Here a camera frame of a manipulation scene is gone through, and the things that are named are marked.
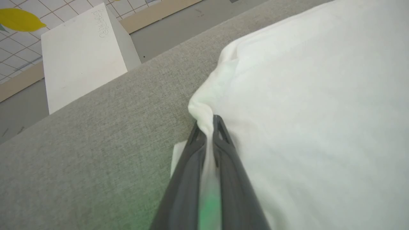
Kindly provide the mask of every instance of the white towel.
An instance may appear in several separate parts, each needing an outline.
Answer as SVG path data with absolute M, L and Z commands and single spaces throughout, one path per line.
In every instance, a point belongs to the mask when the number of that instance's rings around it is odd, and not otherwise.
M 409 229 L 409 1 L 338 0 L 232 42 L 189 112 L 201 199 L 217 114 L 271 229 Z

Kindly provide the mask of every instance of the white cardboard box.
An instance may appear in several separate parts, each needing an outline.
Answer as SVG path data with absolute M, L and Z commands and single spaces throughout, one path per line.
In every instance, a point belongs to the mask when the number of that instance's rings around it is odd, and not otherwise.
M 41 45 L 50 114 L 141 64 L 103 3 L 44 33 Z

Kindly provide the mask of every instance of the yellow leaf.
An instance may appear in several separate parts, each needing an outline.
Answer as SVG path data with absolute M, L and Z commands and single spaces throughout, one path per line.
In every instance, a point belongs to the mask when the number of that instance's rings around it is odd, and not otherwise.
M 0 24 L 22 32 L 32 32 L 47 26 L 34 14 L 18 8 L 0 9 Z

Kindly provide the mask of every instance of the gray couch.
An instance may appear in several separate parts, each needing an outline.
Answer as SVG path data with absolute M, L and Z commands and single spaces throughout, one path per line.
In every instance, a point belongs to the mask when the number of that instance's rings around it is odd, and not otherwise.
M 188 100 L 229 42 L 325 0 L 272 0 L 159 55 L 0 146 L 0 229 L 148 229 Z

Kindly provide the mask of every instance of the wooden trim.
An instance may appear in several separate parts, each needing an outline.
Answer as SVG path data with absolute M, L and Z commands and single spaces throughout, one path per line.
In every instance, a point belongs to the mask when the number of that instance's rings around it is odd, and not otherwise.
M 139 11 L 119 22 L 128 32 L 128 34 L 131 34 L 200 1 L 202 0 L 163 0 L 162 2 Z M 39 62 L 33 67 L 0 85 L 0 102 L 43 78 L 43 62 Z
M 0 85 L 0 102 L 22 91 L 44 78 L 43 62 L 30 67 L 26 71 Z
M 130 34 L 202 0 L 163 0 L 120 21 Z

